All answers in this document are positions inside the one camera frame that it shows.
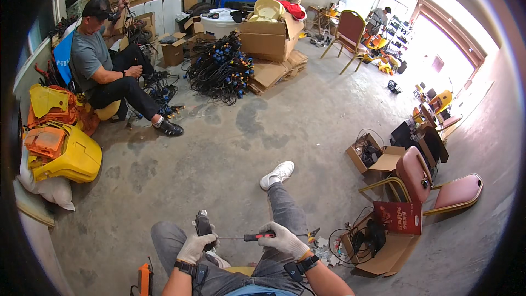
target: gray jeans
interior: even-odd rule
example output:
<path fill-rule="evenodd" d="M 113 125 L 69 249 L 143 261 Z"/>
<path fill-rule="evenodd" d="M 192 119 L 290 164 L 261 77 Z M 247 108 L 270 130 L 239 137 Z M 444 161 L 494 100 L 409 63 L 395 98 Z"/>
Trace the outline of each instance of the gray jeans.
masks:
<path fill-rule="evenodd" d="M 300 240 L 307 243 L 307 217 L 303 209 L 299 208 L 290 194 L 287 193 L 281 182 L 272 184 L 268 191 L 273 220 L 296 234 Z M 158 222 L 151 228 L 151 239 L 155 250 L 161 260 L 166 274 L 171 275 L 177 254 L 186 241 L 186 234 L 177 225 L 171 222 Z M 251 277 L 242 273 L 231 273 L 220 269 L 216 260 L 205 254 L 200 264 L 208 266 L 208 276 L 201 288 L 203 296 L 224 295 L 243 286 L 256 284 L 294 294 L 301 294 L 304 290 L 294 282 L 283 265 L 293 260 L 290 254 L 282 253 L 275 248 L 265 247 L 264 253 L 254 269 Z"/>

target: black clothing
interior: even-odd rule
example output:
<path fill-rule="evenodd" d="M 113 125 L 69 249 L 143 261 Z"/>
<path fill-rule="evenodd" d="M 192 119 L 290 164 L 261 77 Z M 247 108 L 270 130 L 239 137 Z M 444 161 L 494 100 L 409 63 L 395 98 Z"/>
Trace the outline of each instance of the black clothing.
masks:
<path fill-rule="evenodd" d="M 113 71 L 128 70 L 132 66 L 142 66 L 143 75 L 151 75 L 154 72 L 154 67 L 145 59 L 135 44 L 128 45 L 122 52 L 115 54 L 113 59 Z M 159 105 L 141 89 L 137 80 L 132 76 L 97 85 L 88 102 L 94 109 L 102 109 L 112 102 L 124 99 L 148 120 L 151 120 L 159 111 Z"/>

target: screwdriver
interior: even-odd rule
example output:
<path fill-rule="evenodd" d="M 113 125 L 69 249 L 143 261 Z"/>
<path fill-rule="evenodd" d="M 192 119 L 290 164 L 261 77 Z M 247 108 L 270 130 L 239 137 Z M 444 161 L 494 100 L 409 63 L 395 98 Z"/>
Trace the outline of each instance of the screwdriver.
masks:
<path fill-rule="evenodd" d="M 259 238 L 275 238 L 276 233 L 273 230 L 263 232 L 262 234 L 244 234 L 243 237 L 217 237 L 217 239 L 243 239 L 243 241 L 258 241 Z"/>

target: black basket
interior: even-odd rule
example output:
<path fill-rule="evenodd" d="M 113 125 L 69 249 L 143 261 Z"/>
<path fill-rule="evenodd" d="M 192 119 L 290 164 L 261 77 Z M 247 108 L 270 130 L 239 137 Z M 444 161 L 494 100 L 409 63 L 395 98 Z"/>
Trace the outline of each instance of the black basket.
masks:
<path fill-rule="evenodd" d="M 389 90 L 392 91 L 395 94 L 402 93 L 402 89 L 400 88 L 400 86 L 398 86 L 396 84 L 396 82 L 394 80 L 390 80 L 389 81 L 389 83 L 387 84 L 387 88 L 389 88 Z"/>

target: concrete floor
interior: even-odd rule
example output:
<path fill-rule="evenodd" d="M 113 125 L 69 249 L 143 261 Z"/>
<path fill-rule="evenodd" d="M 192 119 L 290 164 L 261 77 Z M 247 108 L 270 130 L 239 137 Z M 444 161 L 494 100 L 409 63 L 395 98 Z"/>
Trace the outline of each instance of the concrete floor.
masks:
<path fill-rule="evenodd" d="M 259 180 L 284 160 L 296 164 L 285 186 L 306 211 L 310 227 L 321 227 L 319 236 L 327 238 L 370 205 L 357 191 L 366 182 L 345 149 L 362 128 L 374 129 L 387 143 L 417 105 L 412 89 L 392 94 L 386 88 L 390 77 L 373 66 L 362 65 L 355 73 L 353 63 L 339 76 L 347 60 L 337 59 L 336 49 L 323 60 L 323 49 L 307 39 L 296 49 L 309 56 L 303 74 L 232 107 L 194 96 L 181 79 L 173 100 L 187 106 L 178 122 L 185 134 L 179 138 L 160 136 L 146 121 L 136 122 L 132 131 L 125 123 L 99 126 L 93 138 L 104 153 L 100 176 L 73 187 L 77 211 L 61 214 L 52 232 L 76 295 L 127 293 L 147 256 L 155 270 L 154 295 L 159 295 L 168 277 L 155 253 L 151 226 L 169 220 L 191 233 L 195 214 L 207 209 L 220 235 L 254 231 L 270 220 Z M 417 248 L 390 278 L 335 268 L 357 294 L 465 294 L 484 268 L 511 203 L 519 155 L 514 142 L 522 124 L 514 118 L 521 115 L 505 86 L 509 76 L 502 54 L 496 63 L 502 80 L 451 135 L 450 159 L 440 164 L 436 178 L 441 183 L 476 172 L 484 179 L 481 199 L 459 214 L 426 219 Z M 205 116 L 198 118 L 203 110 Z M 499 123 L 492 123 L 497 112 L 503 112 Z M 261 249 L 225 240 L 218 254 L 243 266 L 257 262 Z"/>

